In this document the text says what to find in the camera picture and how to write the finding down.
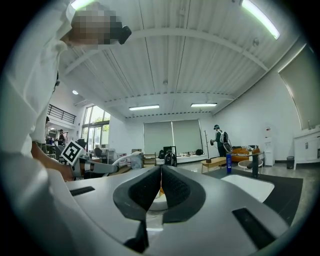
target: black and white square marker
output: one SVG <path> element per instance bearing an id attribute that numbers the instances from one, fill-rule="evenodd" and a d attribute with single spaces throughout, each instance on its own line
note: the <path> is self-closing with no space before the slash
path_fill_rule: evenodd
<path id="1" fill-rule="evenodd" d="M 74 165 L 80 155 L 83 155 L 84 149 L 73 140 L 64 148 L 61 156 L 70 164 Z"/>

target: white corrugated ceiling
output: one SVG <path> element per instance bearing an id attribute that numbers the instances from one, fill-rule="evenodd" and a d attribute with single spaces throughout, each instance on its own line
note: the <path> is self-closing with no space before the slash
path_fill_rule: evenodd
<path id="1" fill-rule="evenodd" d="M 61 56 L 63 80 L 120 119 L 221 110 L 265 74 L 299 36 L 272 1 L 253 0 L 278 40 L 240 0 L 101 0 L 132 30 L 124 45 L 72 48 Z M 253 46 L 257 39 L 258 46 Z M 191 103 L 215 102 L 215 108 Z M 129 107 L 159 104 L 159 109 Z"/>

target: black mat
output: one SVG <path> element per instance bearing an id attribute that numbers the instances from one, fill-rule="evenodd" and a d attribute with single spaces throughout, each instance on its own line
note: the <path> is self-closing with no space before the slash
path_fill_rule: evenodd
<path id="1" fill-rule="evenodd" d="M 232 174 L 250 178 L 252 175 L 251 172 L 237 169 L 232 169 Z M 213 170 L 204 173 L 204 175 L 221 179 L 227 176 L 227 169 Z M 304 180 L 302 178 L 278 177 L 264 174 L 259 174 L 258 180 L 274 184 L 274 189 L 263 203 L 277 212 L 288 225 L 291 225 L 298 209 Z"/>

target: cabinet door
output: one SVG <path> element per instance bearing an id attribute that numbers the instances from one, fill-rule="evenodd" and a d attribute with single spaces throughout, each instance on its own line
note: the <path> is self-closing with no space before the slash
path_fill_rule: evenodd
<path id="1" fill-rule="evenodd" d="M 306 150 L 306 159 L 307 160 L 317 160 L 318 159 L 318 141 L 315 139 L 307 140 L 307 150 Z"/>
<path id="2" fill-rule="evenodd" d="M 297 161 L 307 160 L 307 140 L 299 139 L 294 142 L 294 158 Z"/>

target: black rectangular slot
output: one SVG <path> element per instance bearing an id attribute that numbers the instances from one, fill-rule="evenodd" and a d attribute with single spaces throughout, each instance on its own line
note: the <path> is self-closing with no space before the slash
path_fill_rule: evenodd
<path id="1" fill-rule="evenodd" d="M 92 186 L 86 186 L 86 187 L 70 190 L 70 193 L 73 197 L 75 197 L 75 196 L 79 196 L 94 190 L 95 189 Z"/>
<path id="2" fill-rule="evenodd" d="M 275 240 L 246 208 L 233 210 L 232 213 L 259 250 Z"/>

